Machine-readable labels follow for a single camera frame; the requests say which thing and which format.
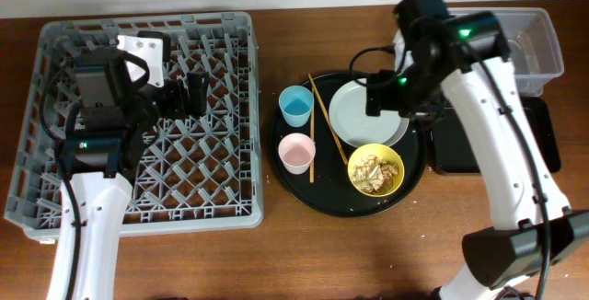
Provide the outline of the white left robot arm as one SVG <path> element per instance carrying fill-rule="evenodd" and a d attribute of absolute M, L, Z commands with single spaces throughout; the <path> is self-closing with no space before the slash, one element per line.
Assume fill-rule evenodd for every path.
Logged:
<path fill-rule="evenodd" d="M 62 216 L 47 296 L 111 299 L 143 136 L 162 119 L 204 115 L 210 77 L 152 84 L 146 59 L 118 49 L 83 53 L 73 70 L 81 100 L 55 142 Z"/>

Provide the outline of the grey round plate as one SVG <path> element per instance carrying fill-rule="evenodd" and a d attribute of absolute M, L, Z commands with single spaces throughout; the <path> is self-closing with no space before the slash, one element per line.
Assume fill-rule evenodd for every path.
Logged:
<path fill-rule="evenodd" d="M 354 81 L 340 87 L 329 104 L 329 120 L 335 133 L 353 147 L 365 144 L 391 146 L 398 142 L 410 120 L 397 111 L 383 110 L 379 116 L 367 116 L 366 88 Z"/>

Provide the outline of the food scraps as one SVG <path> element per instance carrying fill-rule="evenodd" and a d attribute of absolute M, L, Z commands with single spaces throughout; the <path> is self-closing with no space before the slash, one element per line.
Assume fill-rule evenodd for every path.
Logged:
<path fill-rule="evenodd" d="M 361 158 L 352 168 L 352 184 L 364 194 L 384 195 L 393 187 L 399 174 L 397 164 L 370 155 Z"/>

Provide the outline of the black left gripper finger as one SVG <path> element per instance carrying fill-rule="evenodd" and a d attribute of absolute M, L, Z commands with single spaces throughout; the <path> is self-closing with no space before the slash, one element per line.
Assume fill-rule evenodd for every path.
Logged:
<path fill-rule="evenodd" d="M 190 91 L 206 91 L 210 82 L 207 73 L 188 73 L 186 78 L 187 89 Z"/>
<path fill-rule="evenodd" d="M 207 109 L 206 93 L 200 89 L 189 89 L 186 113 L 192 117 L 204 116 Z"/>

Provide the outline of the pink plastic cup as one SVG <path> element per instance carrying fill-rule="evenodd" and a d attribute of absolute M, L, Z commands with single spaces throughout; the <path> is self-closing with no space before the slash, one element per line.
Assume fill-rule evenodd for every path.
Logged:
<path fill-rule="evenodd" d="M 305 173 L 316 154 L 313 140 L 303 133 L 291 133 L 279 142 L 278 155 L 286 170 L 294 175 Z"/>

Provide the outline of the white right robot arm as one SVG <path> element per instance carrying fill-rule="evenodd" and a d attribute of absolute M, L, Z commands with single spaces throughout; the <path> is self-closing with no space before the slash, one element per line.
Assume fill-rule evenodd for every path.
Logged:
<path fill-rule="evenodd" d="M 489 11 L 452 16 L 444 0 L 395 7 L 403 48 L 393 70 L 369 75 L 365 112 L 411 117 L 443 95 L 459 118 L 482 175 L 492 225 L 465 235 L 465 263 L 437 299 L 517 297 L 588 240 L 588 214 L 573 210 L 538 148 L 516 87 L 510 48 Z"/>

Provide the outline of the light blue plastic cup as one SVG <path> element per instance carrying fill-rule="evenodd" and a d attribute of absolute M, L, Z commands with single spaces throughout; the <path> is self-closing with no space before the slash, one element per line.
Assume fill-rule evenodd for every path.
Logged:
<path fill-rule="evenodd" d="M 310 118 L 314 107 L 314 94 L 306 87 L 287 87 L 279 96 L 279 109 L 291 127 L 302 127 Z"/>

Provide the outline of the yellow bowl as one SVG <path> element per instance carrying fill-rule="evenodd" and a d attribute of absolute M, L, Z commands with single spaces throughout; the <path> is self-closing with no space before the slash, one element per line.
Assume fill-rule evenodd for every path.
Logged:
<path fill-rule="evenodd" d="M 351 175 L 352 175 L 352 168 L 356 165 L 356 163 L 364 157 L 370 156 L 370 155 L 374 155 L 379 157 L 380 159 L 395 163 L 398 165 L 399 167 L 399 174 L 394 178 L 394 183 L 393 183 L 393 187 L 390 189 L 389 192 L 387 192 L 384 195 L 370 195 L 370 194 L 364 194 L 363 192 L 359 191 L 353 184 L 351 181 Z M 355 187 L 356 190 L 358 190 L 362 195 L 365 196 L 369 196 L 369 197 L 385 197 L 388 196 L 394 192 L 396 192 L 404 178 L 405 178 L 405 166 L 404 163 L 401 159 L 401 156 L 392 148 L 382 145 L 382 144 L 366 144 L 363 145 L 359 148 L 357 148 L 351 155 L 351 157 L 349 158 L 349 162 L 348 162 L 348 177 L 349 180 L 351 182 L 351 184 Z"/>

